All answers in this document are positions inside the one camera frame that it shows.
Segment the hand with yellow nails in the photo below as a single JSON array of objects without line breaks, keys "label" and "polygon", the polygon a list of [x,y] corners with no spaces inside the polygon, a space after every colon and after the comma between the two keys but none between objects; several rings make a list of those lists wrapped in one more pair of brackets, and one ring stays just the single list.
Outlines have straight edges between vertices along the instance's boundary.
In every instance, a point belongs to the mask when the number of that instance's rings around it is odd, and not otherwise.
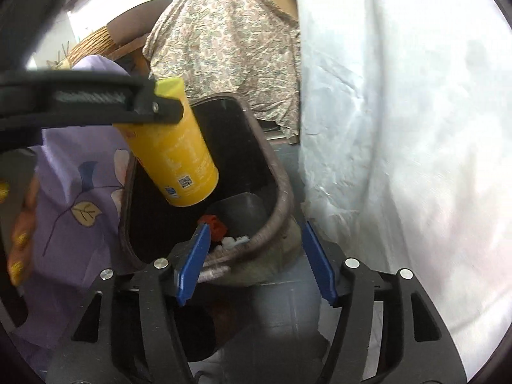
[{"label": "hand with yellow nails", "polygon": [[34,234],[36,231],[36,206],[39,192],[37,176],[32,178],[25,193],[22,209],[11,230],[11,252],[7,258],[7,272],[11,283],[18,287],[25,282],[33,269]]}]

